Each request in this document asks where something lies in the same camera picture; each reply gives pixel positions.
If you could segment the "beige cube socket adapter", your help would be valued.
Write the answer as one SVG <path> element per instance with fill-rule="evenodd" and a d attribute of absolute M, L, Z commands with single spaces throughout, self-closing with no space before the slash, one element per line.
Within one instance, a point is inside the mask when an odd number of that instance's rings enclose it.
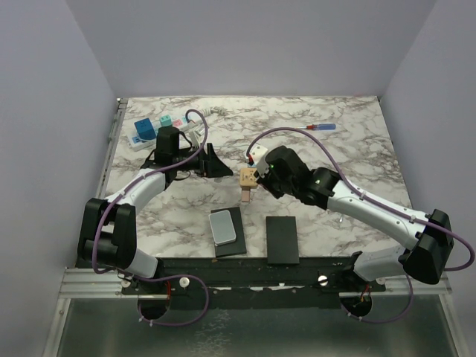
<path fill-rule="evenodd" d="M 239 171 L 239 185 L 240 187 L 254 189 L 258 186 L 255 173 L 256 167 L 245 167 Z"/>

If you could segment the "dusty pink USB charger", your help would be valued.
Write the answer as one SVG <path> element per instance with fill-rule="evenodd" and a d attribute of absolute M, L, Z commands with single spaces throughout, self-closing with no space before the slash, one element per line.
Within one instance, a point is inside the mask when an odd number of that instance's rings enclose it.
<path fill-rule="evenodd" d="M 241 202 L 248 203 L 251 201 L 251 188 L 243 187 L 241 190 Z"/>

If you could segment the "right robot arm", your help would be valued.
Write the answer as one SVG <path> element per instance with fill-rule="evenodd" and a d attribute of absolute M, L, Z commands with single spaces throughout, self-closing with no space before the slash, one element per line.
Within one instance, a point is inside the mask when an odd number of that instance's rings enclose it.
<path fill-rule="evenodd" d="M 440 281 L 454 247 L 447 213 L 427 214 L 360 188 L 351 190 L 342 175 L 325 167 L 309 169 L 285 146 L 257 156 L 254 163 L 257 183 L 274 198 L 290 195 L 305 205 L 342 213 L 397 241 L 380 251 L 354 253 L 350 267 L 341 273 L 347 289 L 358 291 L 368 281 L 403 274 L 430 285 Z"/>

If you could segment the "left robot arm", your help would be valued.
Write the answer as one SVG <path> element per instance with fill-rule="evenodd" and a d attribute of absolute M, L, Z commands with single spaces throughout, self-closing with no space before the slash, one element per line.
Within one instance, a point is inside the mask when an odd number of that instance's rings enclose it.
<path fill-rule="evenodd" d="M 184 133 L 175 127 L 160 128 L 156 147 L 136 177 L 105 199 L 90 199 L 83 214 L 78 257 L 139 276 L 138 284 L 150 294 L 162 289 L 164 275 L 159 271 L 158 258 L 137 248 L 137 214 L 176 180 L 179 171 L 207 179 L 233 175 L 216 155 L 213 144 L 181 149 L 182 137 Z"/>

